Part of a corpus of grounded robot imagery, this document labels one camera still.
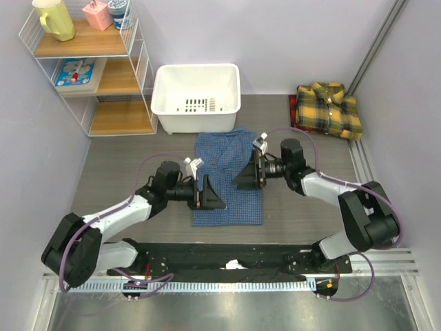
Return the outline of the blue checked long sleeve shirt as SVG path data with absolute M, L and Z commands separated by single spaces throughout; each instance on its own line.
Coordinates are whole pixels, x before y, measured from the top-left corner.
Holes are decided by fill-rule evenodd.
M 199 179 L 208 176 L 214 192 L 226 207 L 197 210 L 193 213 L 196 227 L 230 225 L 262 225 L 263 198 L 260 190 L 239 190 L 236 176 L 248 164 L 256 133 L 246 128 L 230 132 L 200 133 L 196 140 L 196 156 L 204 162 L 198 169 Z

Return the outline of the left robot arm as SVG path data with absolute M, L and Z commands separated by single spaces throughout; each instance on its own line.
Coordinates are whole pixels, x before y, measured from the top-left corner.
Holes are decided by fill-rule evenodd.
M 125 268 L 141 274 L 147 259 L 135 242 L 108 239 L 122 230 L 155 217 L 169 201 L 184 201 L 191 210 L 222 210 L 224 201 L 215 193 L 209 177 L 197 178 L 201 159 L 186 159 L 187 177 L 177 162 L 164 161 L 154 176 L 124 201 L 95 214 L 65 215 L 42 255 L 42 263 L 59 277 L 59 288 L 67 292 L 83 285 L 95 272 Z

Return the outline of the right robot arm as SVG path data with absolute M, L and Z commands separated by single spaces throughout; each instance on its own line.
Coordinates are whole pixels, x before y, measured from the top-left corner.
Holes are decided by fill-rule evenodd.
M 297 139 L 283 140 L 279 157 L 267 152 L 262 137 L 253 146 L 248 164 L 233 180 L 239 190 L 262 189 L 268 179 L 283 178 L 290 190 L 339 208 L 344 229 L 312 245 L 311 264 L 315 270 L 327 272 L 339 258 L 385 248 L 399 237 L 398 218 L 378 182 L 359 184 L 326 177 L 307 165 Z

